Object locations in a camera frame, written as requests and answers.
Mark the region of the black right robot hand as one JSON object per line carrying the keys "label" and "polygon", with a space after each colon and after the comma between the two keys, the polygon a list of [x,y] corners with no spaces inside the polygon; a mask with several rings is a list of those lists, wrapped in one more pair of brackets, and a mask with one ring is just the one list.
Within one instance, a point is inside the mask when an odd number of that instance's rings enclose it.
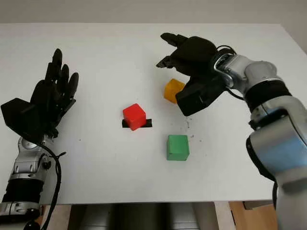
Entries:
{"label": "black right robot hand", "polygon": [[191,81],[203,81],[210,77],[209,63],[217,53],[214,43],[198,36],[185,37],[172,33],[163,33],[160,37],[176,50],[159,61],[156,64],[158,68],[175,68],[189,76]]}

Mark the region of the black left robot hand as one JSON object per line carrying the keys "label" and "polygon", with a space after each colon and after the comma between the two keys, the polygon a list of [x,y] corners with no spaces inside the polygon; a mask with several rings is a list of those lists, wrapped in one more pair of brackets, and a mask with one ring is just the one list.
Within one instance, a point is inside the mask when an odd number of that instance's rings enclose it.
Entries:
{"label": "black left robot hand", "polygon": [[68,65],[62,64],[62,51],[57,48],[48,63],[45,78],[36,84],[30,100],[39,110],[42,131],[48,137],[58,137],[57,126],[76,102],[78,83],[79,74],[70,75]]}

